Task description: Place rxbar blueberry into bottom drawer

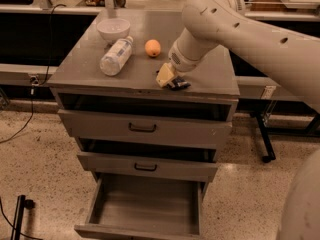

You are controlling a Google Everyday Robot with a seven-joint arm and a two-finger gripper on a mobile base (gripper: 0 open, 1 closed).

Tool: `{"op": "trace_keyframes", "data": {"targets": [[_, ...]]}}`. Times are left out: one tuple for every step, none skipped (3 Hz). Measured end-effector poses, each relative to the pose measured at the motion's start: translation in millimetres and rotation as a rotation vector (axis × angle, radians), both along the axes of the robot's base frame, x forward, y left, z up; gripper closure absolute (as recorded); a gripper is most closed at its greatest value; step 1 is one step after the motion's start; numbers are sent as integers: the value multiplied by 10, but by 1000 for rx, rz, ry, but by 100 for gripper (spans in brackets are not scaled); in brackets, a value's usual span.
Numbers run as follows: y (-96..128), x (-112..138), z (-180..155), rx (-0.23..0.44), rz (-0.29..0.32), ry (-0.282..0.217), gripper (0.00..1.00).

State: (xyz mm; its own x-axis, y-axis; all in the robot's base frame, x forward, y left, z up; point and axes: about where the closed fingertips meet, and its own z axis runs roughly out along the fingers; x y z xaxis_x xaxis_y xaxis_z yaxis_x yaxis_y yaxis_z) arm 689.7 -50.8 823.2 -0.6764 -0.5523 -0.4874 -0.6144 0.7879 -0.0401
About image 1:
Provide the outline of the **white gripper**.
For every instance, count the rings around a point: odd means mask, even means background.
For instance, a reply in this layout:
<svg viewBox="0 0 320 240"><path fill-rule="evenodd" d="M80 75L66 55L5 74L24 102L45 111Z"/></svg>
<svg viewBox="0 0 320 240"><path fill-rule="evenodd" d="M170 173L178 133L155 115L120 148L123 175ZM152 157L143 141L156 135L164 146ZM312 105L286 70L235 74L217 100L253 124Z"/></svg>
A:
<svg viewBox="0 0 320 240"><path fill-rule="evenodd" d="M164 87L175 78L176 70L179 72L194 70L206 54L217 46L216 42L197 39L184 29L170 48L168 53L170 63L162 65L156 82L160 87Z"/></svg>

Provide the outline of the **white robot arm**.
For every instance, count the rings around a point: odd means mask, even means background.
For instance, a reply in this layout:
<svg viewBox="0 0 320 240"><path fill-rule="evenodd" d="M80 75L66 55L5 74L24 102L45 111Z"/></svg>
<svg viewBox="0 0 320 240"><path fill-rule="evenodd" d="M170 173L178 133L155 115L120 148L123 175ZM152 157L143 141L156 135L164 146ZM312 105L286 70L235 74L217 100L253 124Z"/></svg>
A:
<svg viewBox="0 0 320 240"><path fill-rule="evenodd" d="M320 112L319 39L245 17L244 0L187 0L182 23L157 74L159 86L195 69L222 45ZM320 151L291 183L276 240L320 240Z"/></svg>

